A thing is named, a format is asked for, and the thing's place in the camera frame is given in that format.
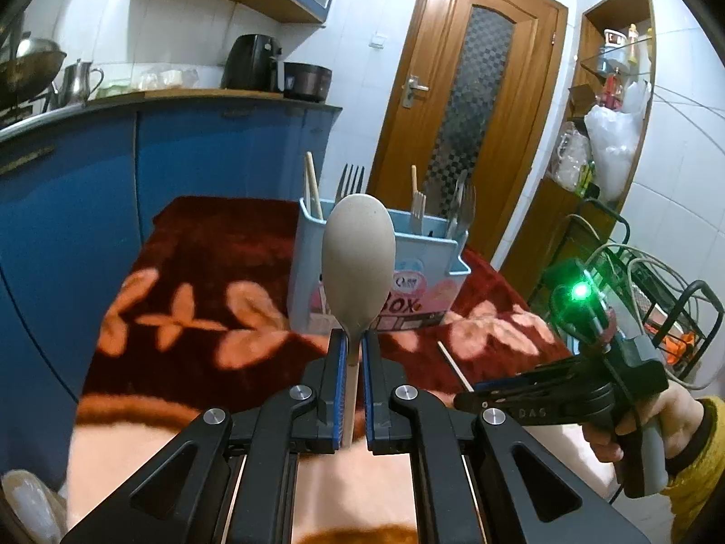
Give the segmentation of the person's right hand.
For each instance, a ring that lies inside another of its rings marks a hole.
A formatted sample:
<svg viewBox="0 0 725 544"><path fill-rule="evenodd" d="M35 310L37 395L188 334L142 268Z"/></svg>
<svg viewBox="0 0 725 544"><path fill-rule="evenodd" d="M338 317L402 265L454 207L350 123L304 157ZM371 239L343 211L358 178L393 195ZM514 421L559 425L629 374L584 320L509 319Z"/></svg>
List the person's right hand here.
<svg viewBox="0 0 725 544"><path fill-rule="evenodd" d="M637 428L635 419L646 424L654 418L660 420L665 458L672 459L686 449L701 426L704 405L694 399L686 388L668 382L666 390L655 397L640 400L633 410L628 411L614 432L592 424L583 424L582 435L600 462L617 463L623 459L624 451L614 435L632 433Z"/></svg>

